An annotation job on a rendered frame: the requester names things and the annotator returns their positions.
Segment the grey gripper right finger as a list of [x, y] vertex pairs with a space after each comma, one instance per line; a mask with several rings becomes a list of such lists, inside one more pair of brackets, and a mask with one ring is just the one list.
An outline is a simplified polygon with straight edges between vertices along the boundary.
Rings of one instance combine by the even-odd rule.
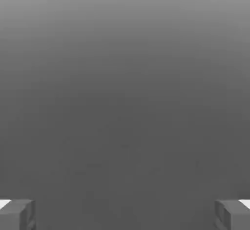
[[215, 230], [250, 230], [250, 199], [215, 200]]

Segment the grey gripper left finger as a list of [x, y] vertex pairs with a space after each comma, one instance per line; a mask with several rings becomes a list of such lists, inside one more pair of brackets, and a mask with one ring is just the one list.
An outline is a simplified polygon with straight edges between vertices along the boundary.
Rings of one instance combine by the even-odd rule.
[[37, 230], [36, 201], [0, 199], [0, 230]]

